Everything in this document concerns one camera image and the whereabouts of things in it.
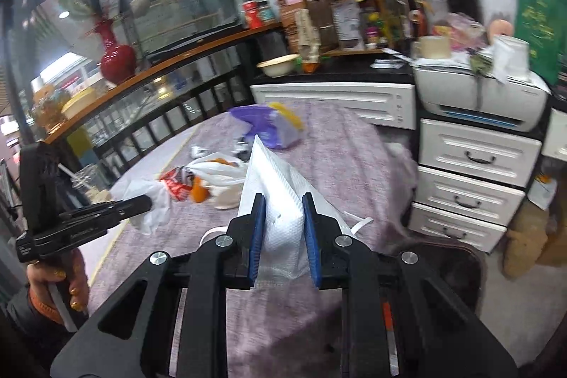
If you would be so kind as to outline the left hand orange sleeve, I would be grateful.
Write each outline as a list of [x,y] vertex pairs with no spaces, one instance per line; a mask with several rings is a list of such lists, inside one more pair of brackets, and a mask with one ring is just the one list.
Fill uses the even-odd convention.
[[85,313],[88,307],[89,287],[85,260],[78,248],[72,250],[72,268],[70,275],[64,269],[51,267],[43,262],[28,264],[26,268],[33,307],[42,316],[59,324],[62,324],[62,318],[49,292],[49,284],[69,284],[69,305],[74,311]]

